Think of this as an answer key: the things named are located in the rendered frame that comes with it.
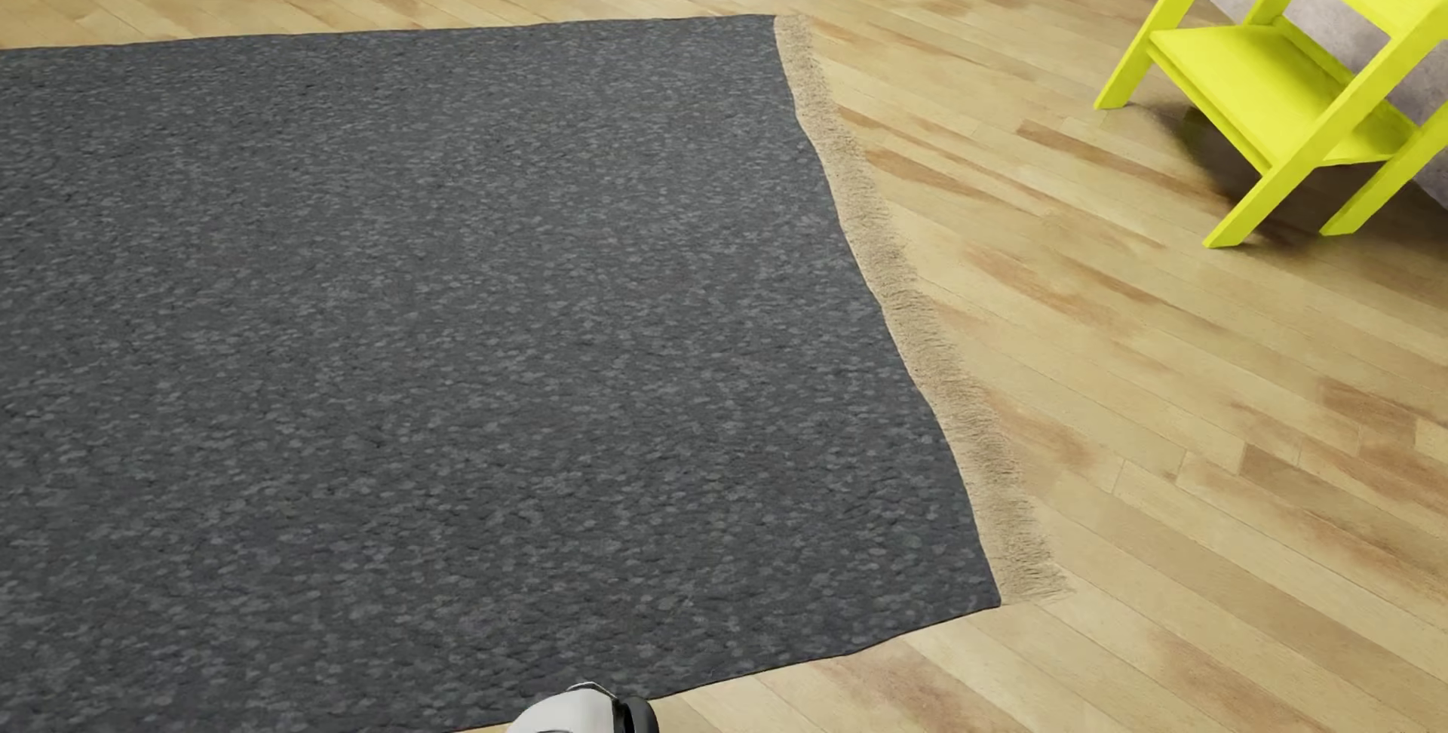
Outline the dark grey fringed rug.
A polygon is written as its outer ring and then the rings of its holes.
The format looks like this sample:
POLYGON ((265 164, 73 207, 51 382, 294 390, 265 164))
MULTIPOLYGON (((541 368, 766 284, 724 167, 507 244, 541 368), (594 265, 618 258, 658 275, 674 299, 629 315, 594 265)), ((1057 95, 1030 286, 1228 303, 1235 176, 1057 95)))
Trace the dark grey fringed rug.
POLYGON ((0 51, 0 733, 442 733, 1063 587, 807 20, 0 51))

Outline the white black robot leg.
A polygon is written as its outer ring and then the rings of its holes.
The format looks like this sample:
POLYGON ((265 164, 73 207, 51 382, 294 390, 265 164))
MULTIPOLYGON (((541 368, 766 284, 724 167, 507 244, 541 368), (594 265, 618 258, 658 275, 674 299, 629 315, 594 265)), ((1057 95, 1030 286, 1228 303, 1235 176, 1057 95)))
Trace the white black robot leg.
POLYGON ((579 682, 530 704, 504 733, 660 733, 652 704, 579 682))

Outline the yellow wooden shelf unit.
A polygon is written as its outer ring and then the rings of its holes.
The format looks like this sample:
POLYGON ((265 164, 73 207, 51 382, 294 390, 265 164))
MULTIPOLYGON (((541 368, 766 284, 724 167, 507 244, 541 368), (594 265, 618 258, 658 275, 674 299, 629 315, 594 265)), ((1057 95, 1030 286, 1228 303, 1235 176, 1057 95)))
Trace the yellow wooden shelf unit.
POLYGON ((1286 16, 1292 0, 1255 0, 1237 25, 1183 28, 1193 1, 1156 1, 1095 109, 1124 107, 1157 67, 1258 169, 1203 246, 1241 243, 1313 169, 1378 164, 1321 227, 1351 235, 1448 149, 1448 100, 1423 123, 1389 101, 1448 41, 1448 0, 1341 0, 1387 36, 1358 71, 1286 16))

